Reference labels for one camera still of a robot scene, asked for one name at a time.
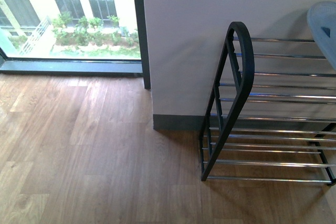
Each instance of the baseboard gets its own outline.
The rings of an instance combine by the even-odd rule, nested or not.
[[[216,125],[216,118],[211,117],[211,125]],[[200,115],[153,115],[155,130],[199,131],[203,122]],[[248,129],[281,129],[281,130],[322,130],[325,123],[279,122],[237,120],[235,127]]]
[[[153,115],[155,130],[198,131],[202,121],[200,115]]]

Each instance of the wooden floor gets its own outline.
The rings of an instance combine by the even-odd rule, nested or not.
[[[201,182],[142,79],[0,74],[0,223],[336,223],[336,186]]]

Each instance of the white railing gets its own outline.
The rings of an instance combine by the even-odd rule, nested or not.
[[[26,55],[30,53],[50,25],[51,20],[49,17],[42,20],[28,37],[27,41],[21,46],[19,54]]]

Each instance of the window frame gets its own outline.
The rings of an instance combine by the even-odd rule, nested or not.
[[[41,58],[9,58],[0,48],[0,73],[63,74],[81,76],[142,75],[145,89],[151,88],[144,1],[134,0],[138,22],[141,60],[64,60]]]

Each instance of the green bush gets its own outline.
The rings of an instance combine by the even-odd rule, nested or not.
[[[114,15],[107,16],[107,18],[111,21],[113,27],[115,27],[115,28],[119,27],[120,18],[118,18],[117,16],[114,16]]]
[[[127,41],[129,47],[134,46],[134,40],[131,37],[126,37],[126,41]]]
[[[115,31],[111,34],[112,42],[115,46],[117,46],[121,40],[121,35]]]
[[[99,31],[92,34],[92,41],[99,47],[103,45],[105,40],[106,40],[106,36]]]
[[[138,34],[138,30],[136,30],[135,32],[133,32],[132,34],[130,34],[131,38],[134,40],[134,42],[139,43],[139,34]]]
[[[13,44],[13,46],[19,50],[20,47],[27,41],[28,37],[25,35],[21,35],[21,36],[11,36],[8,38],[11,43]]]
[[[91,35],[86,30],[75,30],[73,37],[78,46],[87,46],[91,41]]]
[[[60,31],[56,36],[56,44],[61,46],[69,46],[72,42],[72,34],[66,31]]]
[[[102,20],[100,18],[91,18],[88,20],[89,26],[95,30],[102,27]]]
[[[85,16],[81,17],[78,20],[76,28],[88,29],[89,28],[89,21],[88,21],[88,19]]]
[[[70,12],[60,13],[58,14],[57,18],[54,18],[52,20],[52,24],[54,28],[66,28],[70,22],[72,22],[72,16]]]

